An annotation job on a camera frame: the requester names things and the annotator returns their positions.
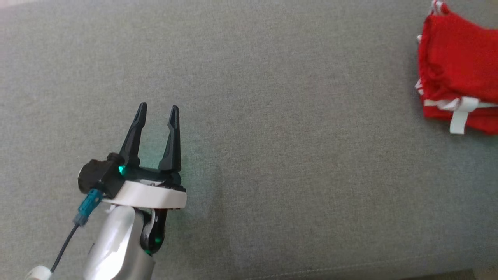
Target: white strap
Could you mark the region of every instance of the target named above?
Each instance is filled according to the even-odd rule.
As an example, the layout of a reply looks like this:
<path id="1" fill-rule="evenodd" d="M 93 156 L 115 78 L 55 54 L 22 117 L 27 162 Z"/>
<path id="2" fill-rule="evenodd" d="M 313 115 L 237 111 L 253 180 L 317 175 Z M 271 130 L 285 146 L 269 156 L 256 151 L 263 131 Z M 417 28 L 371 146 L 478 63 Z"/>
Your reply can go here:
<path id="1" fill-rule="evenodd" d="M 465 124 L 467 123 L 469 112 L 477 109 L 478 106 L 479 99 L 463 96 L 462 98 L 452 100 L 443 107 L 438 106 L 438 108 L 445 111 L 453 111 L 453 116 L 451 117 L 450 122 L 450 133 L 464 134 Z"/>
<path id="2" fill-rule="evenodd" d="M 187 193 L 139 182 L 125 181 L 114 199 L 104 199 L 103 201 L 132 207 L 176 209 L 185 208 Z"/>
<path id="3" fill-rule="evenodd" d="M 437 15 L 442 15 L 444 14 L 441 11 L 441 7 L 443 6 L 444 1 L 442 0 L 433 0 L 431 3 L 431 9 L 429 10 L 429 14 L 437 14 Z"/>
<path id="4" fill-rule="evenodd" d="M 424 90 L 422 89 L 422 81 L 418 79 L 417 84 L 415 85 L 415 89 L 417 90 L 418 94 L 421 96 L 424 95 Z"/>

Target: gray fabric surface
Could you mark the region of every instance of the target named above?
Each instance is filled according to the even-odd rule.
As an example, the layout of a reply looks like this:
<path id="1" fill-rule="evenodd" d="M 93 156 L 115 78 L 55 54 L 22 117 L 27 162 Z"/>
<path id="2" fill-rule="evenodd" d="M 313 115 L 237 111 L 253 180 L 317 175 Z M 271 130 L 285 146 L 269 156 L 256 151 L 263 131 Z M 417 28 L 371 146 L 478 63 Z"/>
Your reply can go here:
<path id="1" fill-rule="evenodd" d="M 154 279 L 396 279 L 498 260 L 498 139 L 422 118 L 429 1 L 72 1 L 0 10 L 1 275 L 51 266 L 148 102 L 142 165 L 180 108 L 187 207 Z M 450 7 L 498 27 L 492 1 Z M 105 219 L 54 279 L 79 279 Z"/>

